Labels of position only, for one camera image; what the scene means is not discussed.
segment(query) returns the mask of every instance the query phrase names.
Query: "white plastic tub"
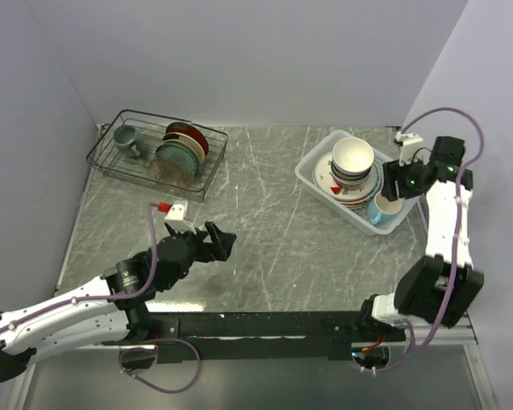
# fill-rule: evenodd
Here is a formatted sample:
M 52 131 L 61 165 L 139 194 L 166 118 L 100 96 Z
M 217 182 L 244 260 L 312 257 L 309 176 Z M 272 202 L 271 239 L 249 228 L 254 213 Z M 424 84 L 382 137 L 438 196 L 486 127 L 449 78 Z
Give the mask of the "white plastic tub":
M 404 201 L 404 205 L 401 208 L 395 218 L 391 218 L 386 223 L 380 226 L 372 226 L 367 218 L 368 204 L 359 209 L 348 209 L 341 203 L 335 201 L 320 188 L 315 186 L 312 179 L 312 173 L 314 171 L 315 163 L 327 152 L 333 150 L 333 146 L 342 138 L 354 137 L 346 131 L 333 131 L 327 137 L 325 137 L 320 143 L 318 143 L 304 158 L 298 163 L 294 172 L 302 181 L 303 188 L 309 192 L 315 199 L 323 202 L 327 207 L 331 208 L 334 212 L 340 215 L 345 220 L 352 223 L 357 229 L 366 233 L 367 235 L 387 235 L 391 233 L 407 216 L 409 211 L 418 202 L 418 197 Z M 392 160 L 387 155 L 382 154 L 379 150 L 374 150 L 374 163 L 378 165 L 378 171 L 380 174 L 380 180 L 384 181 L 384 175 L 382 171 L 382 164 Z

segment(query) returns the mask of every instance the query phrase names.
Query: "plate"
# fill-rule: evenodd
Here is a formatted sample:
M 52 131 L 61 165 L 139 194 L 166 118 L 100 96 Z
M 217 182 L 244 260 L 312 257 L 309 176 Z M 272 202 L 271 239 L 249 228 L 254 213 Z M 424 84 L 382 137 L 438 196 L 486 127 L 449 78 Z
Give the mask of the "plate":
M 184 189 L 190 188 L 194 179 L 183 167 L 162 158 L 152 160 L 146 173 L 153 181 Z
M 315 185 L 330 197 L 342 203 L 354 204 L 368 200 L 379 189 L 380 177 L 376 164 L 371 167 L 369 177 L 363 184 L 356 189 L 347 190 L 334 181 L 331 171 L 332 160 L 333 153 L 329 151 L 317 161 L 313 175 Z
M 205 151 L 203 151 L 202 146 L 199 143 L 197 143 L 193 138 L 190 138 L 185 134 L 181 134 L 180 132 L 169 132 L 165 134 L 165 136 L 163 137 L 164 142 L 167 142 L 170 139 L 179 141 L 181 144 L 188 147 L 190 151 L 196 154 L 199 165 L 203 164 L 203 162 L 205 161 Z
M 348 209 L 360 209 L 365 206 L 366 202 L 358 203 L 357 205 L 344 205 Z
M 179 132 L 187 135 L 201 145 L 205 156 L 209 153 L 209 143 L 207 142 L 207 139 L 205 139 L 205 136 L 195 126 L 191 126 L 190 124 L 180 121 L 172 122 L 165 130 L 166 135 L 170 132 Z
M 157 147 L 156 158 L 173 162 L 191 175 L 195 175 L 199 168 L 198 160 L 188 148 L 173 143 L 166 142 Z

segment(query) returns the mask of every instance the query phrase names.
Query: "blue cup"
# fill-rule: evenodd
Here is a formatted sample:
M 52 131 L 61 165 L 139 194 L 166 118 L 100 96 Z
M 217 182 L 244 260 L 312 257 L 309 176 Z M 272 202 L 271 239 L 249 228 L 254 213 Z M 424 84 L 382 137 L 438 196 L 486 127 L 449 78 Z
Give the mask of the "blue cup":
M 403 207 L 403 200 L 389 202 L 385 196 L 379 192 L 369 204 L 369 221 L 371 225 L 377 226 L 378 224 L 385 224 L 388 220 L 393 218 Z

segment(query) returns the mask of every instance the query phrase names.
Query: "white wall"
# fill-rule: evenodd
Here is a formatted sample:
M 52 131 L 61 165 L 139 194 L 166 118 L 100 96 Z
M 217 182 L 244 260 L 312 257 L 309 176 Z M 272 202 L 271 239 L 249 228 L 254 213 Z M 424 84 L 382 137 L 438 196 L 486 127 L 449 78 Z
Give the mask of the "white wall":
M 513 1 L 470 0 L 410 111 L 449 105 L 484 127 L 485 154 L 473 169 L 470 249 L 485 287 L 470 309 L 502 409 L 513 409 Z M 454 114 L 436 114 L 415 128 L 431 144 L 437 135 L 476 135 Z
M 52 296 L 95 130 L 28 7 L 0 0 L 0 309 Z
M 467 0 L 27 0 L 97 121 L 400 125 Z

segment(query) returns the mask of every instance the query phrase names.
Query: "red and white object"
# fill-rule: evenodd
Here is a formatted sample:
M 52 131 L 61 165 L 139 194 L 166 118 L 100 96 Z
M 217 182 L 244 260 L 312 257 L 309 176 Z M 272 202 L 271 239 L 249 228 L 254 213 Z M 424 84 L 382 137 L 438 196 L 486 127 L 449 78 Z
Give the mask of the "red and white object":
M 327 195 L 342 203 L 364 202 L 380 188 L 380 178 L 376 166 L 372 166 L 369 177 L 361 185 L 355 188 L 346 189 L 339 186 L 333 178 L 331 171 L 331 160 L 333 153 L 327 152 L 315 164 L 315 184 Z
M 163 221 L 174 231 L 196 233 L 192 217 L 188 214 L 188 201 L 175 201 Z

